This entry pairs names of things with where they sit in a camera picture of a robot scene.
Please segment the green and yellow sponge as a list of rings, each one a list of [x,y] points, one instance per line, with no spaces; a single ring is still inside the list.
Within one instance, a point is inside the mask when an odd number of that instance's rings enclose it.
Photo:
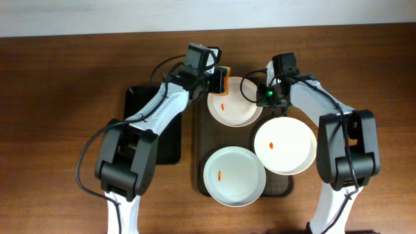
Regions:
[[[226,96],[229,94],[229,84],[228,84],[228,79],[231,73],[231,68],[230,67],[226,67],[226,66],[219,66],[217,68],[225,68],[226,69],[226,75],[225,75],[225,92],[223,94],[214,94],[217,96]]]

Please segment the white plate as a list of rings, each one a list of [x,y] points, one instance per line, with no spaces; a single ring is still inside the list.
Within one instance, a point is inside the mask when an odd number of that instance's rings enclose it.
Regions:
[[[213,118],[229,127],[244,127],[260,117],[263,108],[247,101],[241,94],[242,77],[228,79],[228,95],[208,94],[207,106]]]
[[[317,154],[317,139],[304,122],[279,117],[265,122],[257,130],[253,148],[267,170],[292,176],[313,164]]]

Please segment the pale blue plate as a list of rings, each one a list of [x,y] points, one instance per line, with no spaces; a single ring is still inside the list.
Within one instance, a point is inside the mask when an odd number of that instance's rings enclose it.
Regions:
[[[262,162],[242,147],[218,149],[203,167],[203,182],[209,195],[228,207],[244,207],[256,201],[266,180]]]

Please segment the white plate top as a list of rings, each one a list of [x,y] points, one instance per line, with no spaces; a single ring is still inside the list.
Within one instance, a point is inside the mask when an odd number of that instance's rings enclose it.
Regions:
[[[244,127],[260,117],[263,108],[247,101],[241,94],[242,77],[228,79],[228,95],[208,94],[207,106],[213,118],[229,127]]]

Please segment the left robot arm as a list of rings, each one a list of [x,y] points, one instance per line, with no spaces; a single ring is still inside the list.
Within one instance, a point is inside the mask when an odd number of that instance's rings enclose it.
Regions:
[[[183,66],[163,77],[157,93],[137,113],[113,119],[99,131],[103,139],[94,175],[108,205],[108,233],[138,233],[140,198],[155,173],[160,135],[203,94],[226,94],[230,71]]]

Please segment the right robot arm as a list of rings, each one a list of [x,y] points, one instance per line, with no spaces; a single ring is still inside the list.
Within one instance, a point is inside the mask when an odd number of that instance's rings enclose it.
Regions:
[[[329,94],[312,75],[268,73],[257,101],[264,107],[296,107],[318,127],[317,171],[322,190],[306,233],[344,233],[363,187],[380,171],[376,121]]]

